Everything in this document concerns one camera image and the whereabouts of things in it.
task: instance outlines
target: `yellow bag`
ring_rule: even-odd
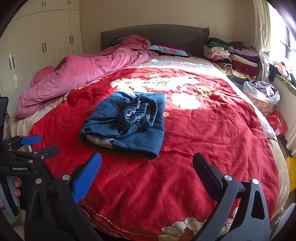
[[[286,163],[290,178],[290,192],[296,188],[296,157],[287,157]]]

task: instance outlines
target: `red folded cloth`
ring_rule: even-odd
[[[250,65],[247,64],[243,64],[241,62],[238,62],[236,60],[232,61],[233,67],[236,68],[238,71],[244,73],[244,74],[248,74],[249,76],[254,76],[254,75],[258,75],[259,74],[259,68],[258,67],[252,67]]]

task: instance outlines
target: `pink duvet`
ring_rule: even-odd
[[[149,57],[158,55],[148,50],[149,46],[148,40],[131,35],[100,53],[66,56],[51,74],[38,81],[32,80],[34,84],[19,98],[16,116],[31,116],[72,89],[83,87],[105,75],[143,63]]]

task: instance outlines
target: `bed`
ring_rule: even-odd
[[[131,34],[152,44],[183,47],[193,57],[153,56],[73,89],[30,117],[10,118],[11,135],[41,134],[43,142],[33,149],[58,145],[60,155],[45,164],[59,178],[98,151],[81,143],[78,132],[99,101],[115,91],[166,93],[165,137],[158,158],[144,160],[99,151],[103,168],[80,202],[92,225],[109,235],[134,240],[178,240],[187,226],[197,232],[215,206],[190,163],[198,151],[237,180],[259,179],[270,219],[278,216],[289,194],[285,159],[263,115],[226,75],[202,59],[209,29],[177,25],[121,28],[102,32],[102,50],[113,39]],[[233,123],[238,119],[243,128]],[[187,137],[180,134],[178,125]],[[229,230],[237,206],[221,234]]]

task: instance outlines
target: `headboard cover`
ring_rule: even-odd
[[[182,47],[192,56],[204,58],[203,46],[207,44],[209,28],[196,28],[174,24],[139,25],[101,32],[101,50],[111,46],[119,37],[136,34],[150,41],[151,45],[166,44]]]

